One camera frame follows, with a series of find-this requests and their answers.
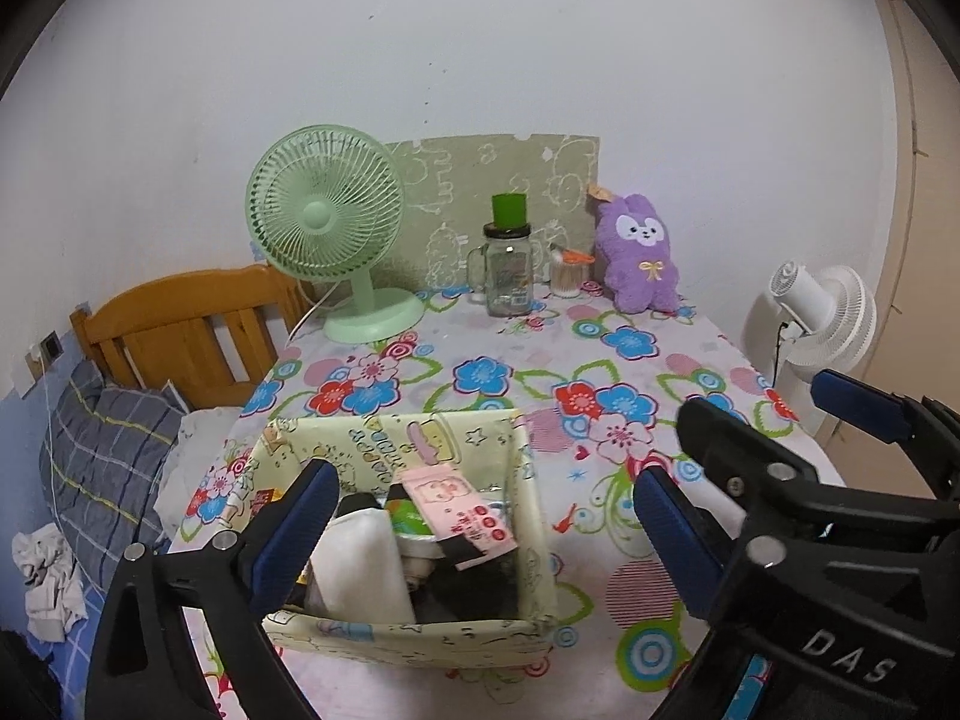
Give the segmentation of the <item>black plastic bag bundle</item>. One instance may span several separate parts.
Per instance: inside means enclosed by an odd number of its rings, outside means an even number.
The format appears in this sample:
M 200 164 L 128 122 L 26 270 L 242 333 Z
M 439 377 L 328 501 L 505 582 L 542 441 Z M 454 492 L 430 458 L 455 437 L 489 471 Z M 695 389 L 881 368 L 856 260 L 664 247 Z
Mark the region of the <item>black plastic bag bundle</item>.
M 517 619 L 516 559 L 508 554 L 463 571 L 447 559 L 434 561 L 410 598 L 423 624 Z

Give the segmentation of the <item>crumpled white cloth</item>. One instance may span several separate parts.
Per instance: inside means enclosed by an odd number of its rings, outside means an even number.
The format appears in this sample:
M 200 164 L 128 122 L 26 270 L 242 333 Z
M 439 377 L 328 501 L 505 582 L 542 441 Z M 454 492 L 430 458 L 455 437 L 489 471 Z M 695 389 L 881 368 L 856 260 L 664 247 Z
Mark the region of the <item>crumpled white cloth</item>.
M 11 540 L 11 559 L 25 584 L 25 612 L 32 637 L 62 644 L 86 621 L 82 566 L 55 523 Z

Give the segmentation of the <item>white floor fan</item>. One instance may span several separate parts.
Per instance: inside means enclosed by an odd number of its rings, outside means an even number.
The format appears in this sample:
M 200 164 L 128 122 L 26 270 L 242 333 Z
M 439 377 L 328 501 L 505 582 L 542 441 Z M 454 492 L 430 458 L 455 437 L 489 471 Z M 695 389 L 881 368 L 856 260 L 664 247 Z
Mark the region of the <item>white floor fan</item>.
M 814 405 L 812 379 L 823 369 L 853 372 L 869 353 L 877 328 L 874 294 L 852 266 L 811 270 L 786 260 L 748 314 L 743 348 L 804 431 L 816 436 L 833 418 Z

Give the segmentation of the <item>floral tablecloth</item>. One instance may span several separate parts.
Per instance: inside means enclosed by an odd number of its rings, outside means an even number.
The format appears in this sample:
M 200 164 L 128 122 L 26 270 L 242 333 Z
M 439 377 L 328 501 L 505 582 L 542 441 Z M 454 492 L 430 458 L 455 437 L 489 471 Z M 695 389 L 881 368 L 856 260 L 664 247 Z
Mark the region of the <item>floral tablecloth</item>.
M 583 294 L 544 296 L 520 319 L 495 319 L 462 288 L 425 296 L 412 330 L 348 346 L 306 327 L 281 351 L 185 506 L 174 543 L 193 550 L 241 528 L 283 493 L 298 461 L 327 458 L 348 489 L 384 491 L 405 460 L 501 457 L 516 410 L 529 444 L 512 470 L 539 488 L 545 541 L 527 551 L 555 590 L 555 622 L 519 668 L 363 663 L 381 645 L 368 624 L 268 619 L 280 652 L 327 718 L 646 718 L 703 640 L 633 511 L 631 488 L 658 465 L 726 530 L 739 509 L 675 437 L 701 398 L 838 472 L 745 356 L 692 307 L 625 316 Z

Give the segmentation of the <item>purple plush bunny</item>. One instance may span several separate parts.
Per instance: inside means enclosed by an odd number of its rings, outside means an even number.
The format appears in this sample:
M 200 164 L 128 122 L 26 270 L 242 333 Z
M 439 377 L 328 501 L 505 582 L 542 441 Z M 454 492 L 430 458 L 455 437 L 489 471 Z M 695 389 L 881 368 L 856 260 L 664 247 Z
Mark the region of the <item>purple plush bunny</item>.
M 679 269 L 669 231 L 651 200 L 639 193 L 599 200 L 596 250 L 604 262 L 604 284 L 622 314 L 679 310 Z

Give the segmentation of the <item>grey plaid pillow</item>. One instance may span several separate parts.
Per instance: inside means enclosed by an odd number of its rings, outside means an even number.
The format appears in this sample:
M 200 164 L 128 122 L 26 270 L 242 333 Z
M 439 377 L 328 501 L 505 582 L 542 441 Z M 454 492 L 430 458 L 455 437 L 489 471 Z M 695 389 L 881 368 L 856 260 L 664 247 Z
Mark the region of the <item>grey plaid pillow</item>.
M 70 372 L 50 410 L 39 454 L 44 500 L 101 592 L 129 544 L 164 541 L 155 502 L 183 417 L 160 392 L 122 387 L 89 359 Z

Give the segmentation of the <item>white towel roll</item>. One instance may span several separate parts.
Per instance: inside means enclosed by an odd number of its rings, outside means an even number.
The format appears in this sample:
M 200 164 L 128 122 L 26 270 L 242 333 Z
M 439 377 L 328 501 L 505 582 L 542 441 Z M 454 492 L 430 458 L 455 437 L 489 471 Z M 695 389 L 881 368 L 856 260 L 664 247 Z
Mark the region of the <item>white towel roll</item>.
M 335 517 L 309 557 L 304 608 L 364 624 L 415 621 L 391 521 L 381 509 Z

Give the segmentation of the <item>pink cartoon packet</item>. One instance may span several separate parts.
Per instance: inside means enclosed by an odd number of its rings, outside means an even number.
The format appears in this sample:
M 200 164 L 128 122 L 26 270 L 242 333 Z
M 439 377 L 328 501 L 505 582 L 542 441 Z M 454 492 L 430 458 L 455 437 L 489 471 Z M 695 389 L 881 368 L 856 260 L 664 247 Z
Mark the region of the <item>pink cartoon packet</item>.
M 400 484 L 458 571 L 496 561 L 519 548 L 505 517 L 449 463 L 420 466 Z

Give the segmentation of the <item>toothpick holder orange lid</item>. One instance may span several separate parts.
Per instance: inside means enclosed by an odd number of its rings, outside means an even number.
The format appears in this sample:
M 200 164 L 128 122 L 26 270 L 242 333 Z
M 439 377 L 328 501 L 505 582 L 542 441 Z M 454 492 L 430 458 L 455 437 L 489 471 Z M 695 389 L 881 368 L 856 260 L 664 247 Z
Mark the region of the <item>toothpick holder orange lid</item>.
M 590 278 L 590 269 L 596 259 L 586 252 L 552 247 L 548 282 L 550 291 L 557 298 L 573 299 L 581 293 L 581 286 Z

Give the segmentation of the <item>glass jar with black lid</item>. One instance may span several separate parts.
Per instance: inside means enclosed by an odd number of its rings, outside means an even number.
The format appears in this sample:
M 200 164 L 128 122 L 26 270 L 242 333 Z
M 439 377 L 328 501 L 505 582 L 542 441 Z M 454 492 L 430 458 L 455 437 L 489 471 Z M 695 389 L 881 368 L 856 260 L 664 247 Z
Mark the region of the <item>glass jar with black lid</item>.
M 492 317 L 528 316 L 534 302 L 530 226 L 483 226 L 483 244 L 467 254 L 467 284 Z

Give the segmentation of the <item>yellow cartoon fabric storage box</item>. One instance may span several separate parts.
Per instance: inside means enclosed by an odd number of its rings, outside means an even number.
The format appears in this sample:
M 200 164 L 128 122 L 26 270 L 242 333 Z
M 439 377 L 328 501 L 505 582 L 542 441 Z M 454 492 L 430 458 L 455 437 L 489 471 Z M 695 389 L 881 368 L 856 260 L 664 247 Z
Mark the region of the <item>yellow cartoon fabric storage box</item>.
M 370 418 L 275 419 L 257 444 L 224 514 L 242 528 L 279 500 L 311 460 L 337 472 L 335 517 L 381 509 L 391 521 L 409 594 L 446 559 L 400 484 L 420 466 L 449 463 L 505 517 L 519 548 L 519 617 L 470 622 L 364 624 L 313 616 L 288 601 L 263 628 L 285 649 L 430 668 L 527 667 L 550 649 L 558 600 L 551 577 L 524 418 L 516 410 L 454 411 Z

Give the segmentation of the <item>green plastic cup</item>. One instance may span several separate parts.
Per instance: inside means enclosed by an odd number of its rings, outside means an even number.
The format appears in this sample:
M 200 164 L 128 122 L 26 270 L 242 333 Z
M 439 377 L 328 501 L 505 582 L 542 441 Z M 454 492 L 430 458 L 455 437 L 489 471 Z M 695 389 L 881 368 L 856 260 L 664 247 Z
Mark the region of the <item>green plastic cup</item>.
M 491 197 L 493 226 L 519 229 L 527 224 L 527 195 L 523 192 L 496 193 Z

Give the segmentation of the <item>green cartoon cardboard panel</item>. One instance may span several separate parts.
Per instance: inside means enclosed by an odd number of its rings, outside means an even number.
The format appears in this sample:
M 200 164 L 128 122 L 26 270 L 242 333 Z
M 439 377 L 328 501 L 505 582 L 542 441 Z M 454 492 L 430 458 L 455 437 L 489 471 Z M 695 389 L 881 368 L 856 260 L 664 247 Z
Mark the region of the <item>green cartoon cardboard panel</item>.
M 467 281 L 467 255 L 493 220 L 491 199 L 522 193 L 534 275 L 548 277 L 554 246 L 589 252 L 596 222 L 587 188 L 601 142 L 586 135 L 464 135 L 391 143 L 405 188 L 402 227 L 373 270 L 377 286 L 439 289 Z

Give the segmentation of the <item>green desk fan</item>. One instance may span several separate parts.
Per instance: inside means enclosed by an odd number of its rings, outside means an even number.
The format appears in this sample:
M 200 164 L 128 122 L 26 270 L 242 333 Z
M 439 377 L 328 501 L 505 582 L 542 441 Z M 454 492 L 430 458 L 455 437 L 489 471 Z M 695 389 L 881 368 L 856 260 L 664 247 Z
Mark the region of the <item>green desk fan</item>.
M 340 125 L 309 125 L 280 138 L 245 188 L 247 229 L 270 265 L 298 281 L 350 285 L 350 296 L 324 320 L 335 343 L 387 340 L 425 314 L 412 291 L 373 284 L 404 210 L 391 153 L 368 133 Z

